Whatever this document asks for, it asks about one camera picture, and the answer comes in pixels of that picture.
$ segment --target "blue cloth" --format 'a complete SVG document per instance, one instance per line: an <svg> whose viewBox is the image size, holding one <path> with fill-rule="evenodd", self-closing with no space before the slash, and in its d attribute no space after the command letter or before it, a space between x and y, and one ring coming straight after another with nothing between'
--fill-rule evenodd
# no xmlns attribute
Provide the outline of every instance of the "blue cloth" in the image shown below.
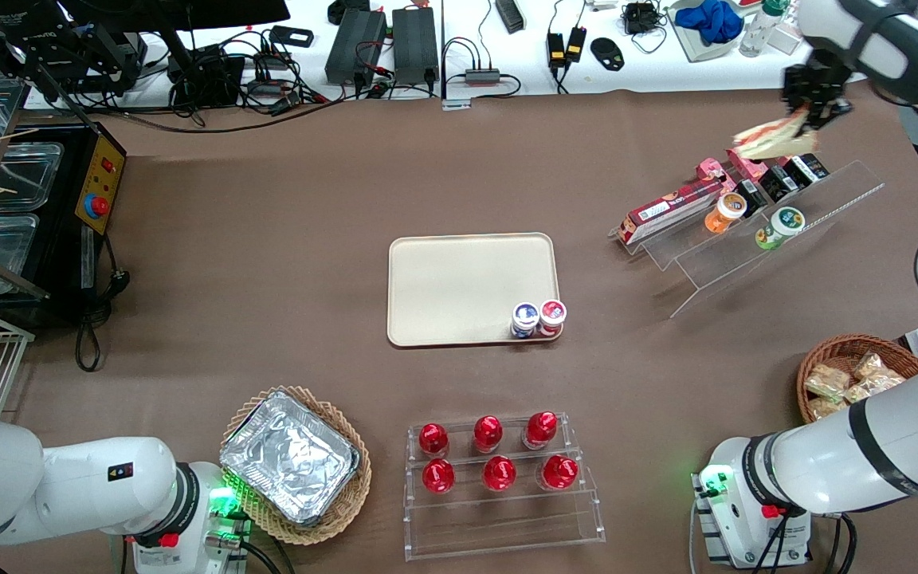
<svg viewBox="0 0 918 574"><path fill-rule="evenodd" d="M698 29L708 44L725 44L743 32L743 19L724 0L704 0L696 8L675 12L675 26Z"/></svg>

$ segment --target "red bottle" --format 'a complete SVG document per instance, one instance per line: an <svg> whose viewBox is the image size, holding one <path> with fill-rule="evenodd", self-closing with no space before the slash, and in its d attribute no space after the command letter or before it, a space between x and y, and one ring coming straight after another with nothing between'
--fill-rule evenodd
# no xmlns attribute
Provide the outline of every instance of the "red bottle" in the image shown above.
<svg viewBox="0 0 918 574"><path fill-rule="evenodd" d="M516 481L516 466L506 457L492 457L484 465L484 486L500 493Z"/></svg>
<svg viewBox="0 0 918 574"><path fill-rule="evenodd" d="M545 490L565 490L576 483L579 465L572 458L555 454L543 462L536 473L536 483Z"/></svg>
<svg viewBox="0 0 918 574"><path fill-rule="evenodd" d="M431 493L448 493L455 483L456 473L444 458L435 458L423 466L423 486Z"/></svg>
<svg viewBox="0 0 918 574"><path fill-rule="evenodd" d="M473 448L477 448L478 453L494 453L500 441L502 441L502 423L495 417L491 415L481 417L481 420L473 425Z"/></svg>
<svg viewBox="0 0 918 574"><path fill-rule="evenodd" d="M449 433L442 425L430 423L420 429L420 450L431 458L444 458L449 453Z"/></svg>
<svg viewBox="0 0 918 574"><path fill-rule="evenodd" d="M551 411L544 411L529 418L526 423L522 438L524 445L529 450L540 450L547 446L547 443L555 438L558 432L558 417Z"/></svg>

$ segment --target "white table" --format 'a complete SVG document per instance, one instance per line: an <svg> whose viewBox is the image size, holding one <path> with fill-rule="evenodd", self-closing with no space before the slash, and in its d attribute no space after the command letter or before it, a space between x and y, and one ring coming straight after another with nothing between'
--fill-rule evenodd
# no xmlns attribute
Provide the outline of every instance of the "white table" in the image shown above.
<svg viewBox="0 0 918 574"><path fill-rule="evenodd" d="M385 11L402 8L410 4L409 0L382 0L385 2ZM288 9L292 17L285 22L278 22L285 26L313 30L314 42L309 48L288 47L292 57L300 62L302 76L311 88L328 96L336 98L342 93L339 86L330 85L324 76L324 62L328 59L338 30L328 22L327 10L331 0L288 0ZM438 20L437 42L444 43L448 37L464 36L477 40L477 25L480 25L488 9L488 0L445 0L445 39L440 34L441 0L431 0L430 6L434 8L434 15ZM376 9L379 0L372 0ZM545 53L545 35L547 22L551 19L551 0L522 0L520 6L524 8L526 29L509 35L500 20L496 10L492 10L484 24L484 43L494 56L495 68L501 73L509 73L522 80L520 95L529 94L554 94L555 82L547 70ZM568 35L569 29L575 23L580 10L579 0L564 0L558 6L558 16L555 18L554 31ZM666 92L666 91L707 91L707 90L740 90L741 88L779 88L781 86L781 70L788 65L806 60L810 48L805 44L795 50L793 55L783 54L768 47L763 54L756 58L746 58L739 51L732 50L728 55L713 61L691 63L685 58L678 37L674 30L668 26L668 37L664 44L653 54L644 54L630 42L622 32L622 21L619 19L620 8L603 10L600 12L587 12L583 15L583 26L586 27L586 47L583 59L573 65L565 87L573 94L602 93L612 90L633 90L637 92ZM272 25L253 26L253 29L268 29ZM236 33L244 32L245 28L204 29L194 33L197 47L222 42ZM192 41L189 33L179 33L182 42L190 47ZM619 72L608 72L590 54L590 43L595 37L609 37L619 44L622 54L626 58L626 66ZM153 61L165 52L164 44L151 35L143 35L150 49L146 61ZM254 42L257 36L244 37L245 40ZM642 45L651 48L657 43L659 35L638 37ZM250 48L242 44L232 44L226 49L229 53L251 53ZM487 65L487 54L484 55L484 65ZM382 54L380 65L388 69L394 68L392 51L387 50ZM445 63L445 72L451 77L455 73L463 73L469 66L469 54L462 48L449 49L448 61ZM273 73L274 76L284 76L283 73ZM245 71L245 79L253 76L252 66ZM511 90L509 85L470 88L456 79L449 84L449 99L467 98L478 94L500 93ZM164 73L140 81L127 95L117 98L119 105L130 108L159 108L167 105L168 90L171 87ZM434 87L437 94L441 94L441 86ZM347 93L352 93L352 88L347 88ZM418 91L396 91L393 98L422 98L426 94ZM28 102L28 109L48 108L44 98L37 92L32 92Z"/></svg>

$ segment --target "yellow control panel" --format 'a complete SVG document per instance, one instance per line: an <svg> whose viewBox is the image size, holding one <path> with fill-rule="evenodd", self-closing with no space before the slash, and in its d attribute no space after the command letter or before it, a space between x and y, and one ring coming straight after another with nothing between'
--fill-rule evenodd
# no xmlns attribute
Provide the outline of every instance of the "yellow control panel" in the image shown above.
<svg viewBox="0 0 918 574"><path fill-rule="evenodd" d="M112 142L98 136L83 189L80 189L80 200L76 203L76 216L101 235L105 234L109 215L112 215L112 201L116 199L126 162Z"/></svg>

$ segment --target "green led light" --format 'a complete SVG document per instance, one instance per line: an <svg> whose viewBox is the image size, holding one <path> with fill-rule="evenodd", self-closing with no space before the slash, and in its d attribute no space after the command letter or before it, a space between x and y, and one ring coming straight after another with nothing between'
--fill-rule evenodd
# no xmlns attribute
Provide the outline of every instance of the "green led light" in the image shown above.
<svg viewBox="0 0 918 574"><path fill-rule="evenodd" d="M225 486L211 491L209 509L220 516L229 516L240 509L240 502L232 488Z"/></svg>

